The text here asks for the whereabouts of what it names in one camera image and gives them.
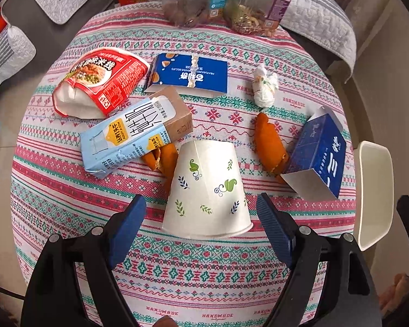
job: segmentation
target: white paper cup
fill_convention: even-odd
[[[200,140],[182,145],[162,230],[211,240],[252,228],[232,143]]]

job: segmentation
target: blue box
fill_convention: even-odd
[[[219,97],[227,94],[227,61],[197,55],[159,54],[152,63],[146,92],[174,86],[180,95]]]
[[[308,121],[283,179],[306,201],[336,200],[344,171],[346,142],[330,114]]]

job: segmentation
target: brown box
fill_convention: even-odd
[[[153,93],[149,98],[159,96],[167,97],[173,105],[176,115],[174,118],[164,122],[165,129],[171,142],[183,138],[186,134],[192,132],[192,114],[188,106],[183,102],[183,99],[177,93],[173,86],[165,87],[164,89]]]

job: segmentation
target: red snack bag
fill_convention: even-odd
[[[53,91],[61,116],[104,119],[123,103],[150,65],[118,48],[98,48],[83,55]]]

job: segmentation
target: light blue milk carton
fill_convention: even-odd
[[[167,87],[80,134],[85,171],[105,178],[116,168],[192,131],[192,114]]]

